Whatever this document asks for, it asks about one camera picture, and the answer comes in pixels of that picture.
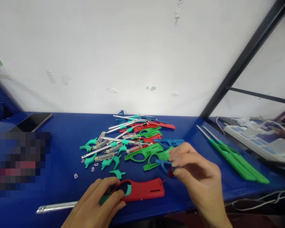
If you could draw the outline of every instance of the green lighter handle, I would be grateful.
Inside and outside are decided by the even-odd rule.
[[[225,150],[224,146],[221,146],[214,142],[213,139],[209,139],[210,143],[216,148],[216,150],[227,160],[227,162],[237,171],[237,173],[248,181],[255,181],[256,178],[243,166],[241,165],[228,151]]]
[[[240,155],[239,152],[232,149],[231,147],[224,144],[222,141],[218,140],[218,144],[224,146],[225,149],[242,165],[244,166],[255,178],[257,182],[263,184],[269,184],[270,181],[264,177],[259,171],[257,171],[252,165],[250,165],[243,157]]]

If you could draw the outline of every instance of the pixelated blurred area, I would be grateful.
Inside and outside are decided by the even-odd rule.
[[[50,154],[50,132],[0,133],[0,197],[35,183]]]

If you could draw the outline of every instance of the wire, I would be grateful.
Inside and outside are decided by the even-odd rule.
[[[215,119],[215,122],[216,122],[216,124],[218,125],[218,127],[220,128],[220,130],[222,131],[222,133],[224,134],[224,136],[226,136],[224,130],[222,129],[222,127],[221,127],[221,126],[219,125],[219,123],[218,123],[218,119],[219,119],[219,117],[217,117],[217,118]]]

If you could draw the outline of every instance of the white wall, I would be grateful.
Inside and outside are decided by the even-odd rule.
[[[285,16],[233,87],[285,99]],[[211,116],[275,118],[285,104],[229,91]]]
[[[0,0],[0,81],[25,111],[198,116],[274,0],[177,2]]]

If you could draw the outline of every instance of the blue plastic part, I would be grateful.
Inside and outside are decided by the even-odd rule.
[[[154,139],[154,142],[158,142],[160,145],[162,145],[165,148],[170,148],[170,147],[177,147],[181,145],[185,140],[183,139]]]

